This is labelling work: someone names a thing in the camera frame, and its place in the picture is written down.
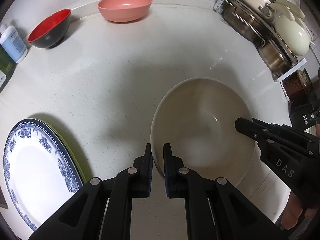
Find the person's right hand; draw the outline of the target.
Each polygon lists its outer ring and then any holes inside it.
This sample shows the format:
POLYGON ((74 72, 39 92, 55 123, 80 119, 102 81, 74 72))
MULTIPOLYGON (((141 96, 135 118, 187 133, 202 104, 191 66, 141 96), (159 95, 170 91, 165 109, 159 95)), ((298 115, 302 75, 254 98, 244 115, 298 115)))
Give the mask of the person's right hand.
POLYGON ((284 229, 290 230, 296 226, 301 215, 304 215, 307 219, 313 219, 318 210, 319 208, 317 207, 303 211, 302 202, 291 191, 281 219, 282 226, 284 229))

